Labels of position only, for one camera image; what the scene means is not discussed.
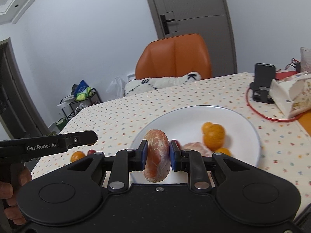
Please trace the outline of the person's left hand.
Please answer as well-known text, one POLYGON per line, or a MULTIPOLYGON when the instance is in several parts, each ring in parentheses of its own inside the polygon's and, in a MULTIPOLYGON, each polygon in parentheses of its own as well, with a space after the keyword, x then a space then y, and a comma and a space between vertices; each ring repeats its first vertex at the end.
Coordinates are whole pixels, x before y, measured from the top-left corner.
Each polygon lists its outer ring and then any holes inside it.
POLYGON ((8 220, 11 220, 15 225, 21 226, 26 223, 26 219, 22 215, 17 206, 18 189, 32 180, 32 175, 29 169, 25 166, 18 177, 19 187, 14 189, 10 183, 1 182, 1 199, 4 199, 8 207, 3 209, 4 215, 8 220))

